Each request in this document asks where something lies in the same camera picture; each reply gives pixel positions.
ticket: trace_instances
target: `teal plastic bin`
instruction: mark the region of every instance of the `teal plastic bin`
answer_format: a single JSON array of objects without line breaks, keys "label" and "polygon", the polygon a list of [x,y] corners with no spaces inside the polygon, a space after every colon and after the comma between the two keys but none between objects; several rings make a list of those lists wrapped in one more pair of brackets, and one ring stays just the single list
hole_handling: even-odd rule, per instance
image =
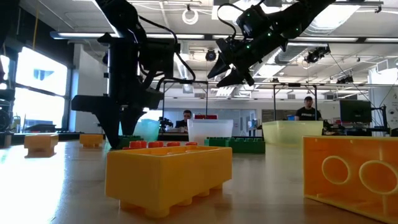
[{"label": "teal plastic bin", "polygon": [[151,119],[142,119],[138,122],[134,130],[135,136],[141,136],[145,141],[157,141],[159,135],[159,121],[154,121]]}]

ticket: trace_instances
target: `yellow plastic bin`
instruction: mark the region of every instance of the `yellow plastic bin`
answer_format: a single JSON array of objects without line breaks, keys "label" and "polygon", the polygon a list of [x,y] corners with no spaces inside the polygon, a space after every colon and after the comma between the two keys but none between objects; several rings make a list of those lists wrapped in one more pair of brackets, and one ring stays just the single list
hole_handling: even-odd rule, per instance
[{"label": "yellow plastic bin", "polygon": [[262,124],[264,140],[278,146],[300,146],[303,136],[321,136],[323,121],[271,121]]},{"label": "yellow plastic bin", "polygon": [[120,150],[108,153],[105,194],[120,208],[145,209],[151,218],[186,206],[192,197],[206,197],[232,178],[230,147],[179,146]]}]

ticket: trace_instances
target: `window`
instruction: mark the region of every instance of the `window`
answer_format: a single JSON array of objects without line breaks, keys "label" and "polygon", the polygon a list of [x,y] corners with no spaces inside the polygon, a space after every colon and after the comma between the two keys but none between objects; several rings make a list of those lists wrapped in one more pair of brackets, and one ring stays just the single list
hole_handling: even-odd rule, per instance
[{"label": "window", "polygon": [[64,113],[67,113],[62,96],[67,91],[67,76],[66,66],[26,47],[22,49],[18,56],[13,107],[14,116],[21,117],[22,127],[54,124],[56,128],[66,128],[62,127]]},{"label": "window", "polygon": [[10,59],[7,58],[6,56],[0,55],[0,60],[2,63],[2,69],[4,70],[4,80],[8,79],[8,73],[9,73],[9,66],[10,66]]},{"label": "window", "polygon": [[61,128],[64,105],[62,97],[16,88],[13,112],[14,116],[21,117],[22,122],[25,121],[25,127],[55,124],[56,128]]},{"label": "window", "polygon": [[16,82],[65,95],[68,68],[24,47],[19,54]]}]

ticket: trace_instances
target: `white plastic bin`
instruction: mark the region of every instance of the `white plastic bin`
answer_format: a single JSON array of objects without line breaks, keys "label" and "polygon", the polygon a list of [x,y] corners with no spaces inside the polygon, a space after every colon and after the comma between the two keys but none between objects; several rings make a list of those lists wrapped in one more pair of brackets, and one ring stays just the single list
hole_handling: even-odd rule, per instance
[{"label": "white plastic bin", "polygon": [[188,120],[190,142],[202,146],[206,137],[232,137],[233,120],[231,119],[193,119]]}]

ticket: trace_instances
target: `computer monitor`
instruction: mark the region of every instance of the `computer monitor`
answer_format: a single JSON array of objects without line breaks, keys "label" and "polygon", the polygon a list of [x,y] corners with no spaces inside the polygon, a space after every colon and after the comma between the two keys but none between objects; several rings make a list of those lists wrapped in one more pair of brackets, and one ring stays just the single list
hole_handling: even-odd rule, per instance
[{"label": "computer monitor", "polygon": [[341,122],[372,122],[372,110],[370,101],[340,100]]}]

